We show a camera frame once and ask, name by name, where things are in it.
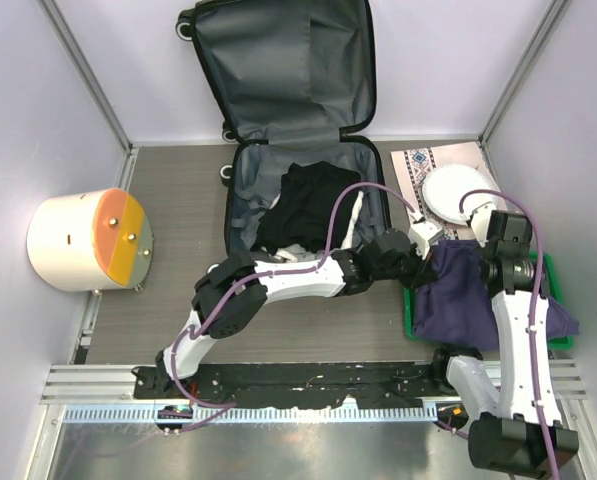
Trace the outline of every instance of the open suitcase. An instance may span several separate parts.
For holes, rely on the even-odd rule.
[[[354,135],[376,109],[368,0],[206,0],[181,12],[226,125],[240,144],[228,184],[227,253],[249,251],[289,166],[327,161],[384,184],[376,147]],[[391,226],[365,189],[353,246]]]

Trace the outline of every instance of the green tray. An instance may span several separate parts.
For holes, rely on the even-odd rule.
[[[531,252],[529,257],[535,260],[538,255],[535,252]],[[562,303],[562,295],[560,293],[560,285],[556,279],[556,273],[554,270],[554,264],[551,257],[547,254],[544,256],[545,269],[549,275],[549,288],[551,290],[551,296],[554,297],[558,302]],[[411,290],[405,289],[405,333],[407,337],[412,340],[424,341],[422,338],[418,338],[413,332],[414,323],[414,305],[416,303],[416,294]],[[547,347],[552,350],[569,350],[574,345],[574,338],[568,335],[563,338],[554,338],[547,342]]]

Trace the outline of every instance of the white panel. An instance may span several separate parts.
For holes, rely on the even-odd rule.
[[[379,103],[368,133],[479,134],[548,3],[374,0]],[[220,138],[193,46],[174,32],[193,0],[58,4],[134,142]]]
[[[0,480],[26,464],[49,365],[69,360],[85,299],[35,274],[27,226],[50,196],[110,186],[121,158],[39,4],[0,0]]]
[[[597,413],[597,0],[571,2],[491,157],[503,190],[540,221],[565,305],[581,321],[573,353]]]

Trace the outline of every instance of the table surface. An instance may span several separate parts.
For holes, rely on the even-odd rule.
[[[396,189],[390,152],[430,146],[376,145],[385,182]],[[182,329],[194,284],[209,265],[225,259],[227,189],[218,170],[231,164],[234,152],[233,145],[140,149],[129,191],[144,207],[155,235],[152,266],[144,292],[104,292],[87,363],[152,364]],[[402,205],[394,198],[389,204],[393,226],[405,229]],[[352,297],[278,302],[265,306],[238,335],[217,342],[205,361],[429,361],[435,345],[404,336],[403,308],[397,282],[378,282]]]

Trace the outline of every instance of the purple cloth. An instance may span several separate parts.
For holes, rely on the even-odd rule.
[[[477,245],[474,240],[450,240],[432,247],[438,280],[416,291],[415,336],[481,351],[498,349],[498,327],[480,279]],[[578,322],[549,297],[547,338],[567,335],[578,335]]]

